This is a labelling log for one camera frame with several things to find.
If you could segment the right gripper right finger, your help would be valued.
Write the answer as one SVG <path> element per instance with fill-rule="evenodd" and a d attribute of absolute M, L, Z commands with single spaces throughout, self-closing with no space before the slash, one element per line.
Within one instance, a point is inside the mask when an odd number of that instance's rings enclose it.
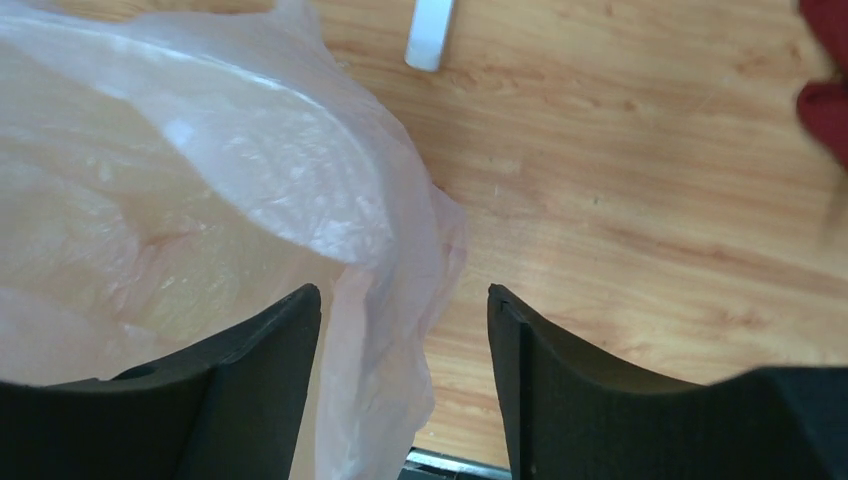
<path fill-rule="evenodd" d="M 488 292 L 516 479 L 843 479 L 847 371 L 761 367 L 711 385 L 618 358 Z"/>

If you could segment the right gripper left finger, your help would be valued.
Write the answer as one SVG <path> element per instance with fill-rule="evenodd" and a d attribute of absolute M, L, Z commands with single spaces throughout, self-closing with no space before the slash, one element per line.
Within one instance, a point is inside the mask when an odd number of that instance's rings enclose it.
<path fill-rule="evenodd" d="M 1 386 L 5 479 L 285 479 L 321 296 L 263 312 L 110 380 Z"/>

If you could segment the pink plastic trash bag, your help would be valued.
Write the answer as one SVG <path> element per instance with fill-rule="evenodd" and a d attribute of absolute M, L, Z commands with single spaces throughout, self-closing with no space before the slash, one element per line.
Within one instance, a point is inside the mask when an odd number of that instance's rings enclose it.
<path fill-rule="evenodd" d="M 285 479 L 394 479 L 462 208 L 305 1 L 105 23 L 1 5 L 1 386 L 110 380 L 306 284 L 321 325 Z"/>

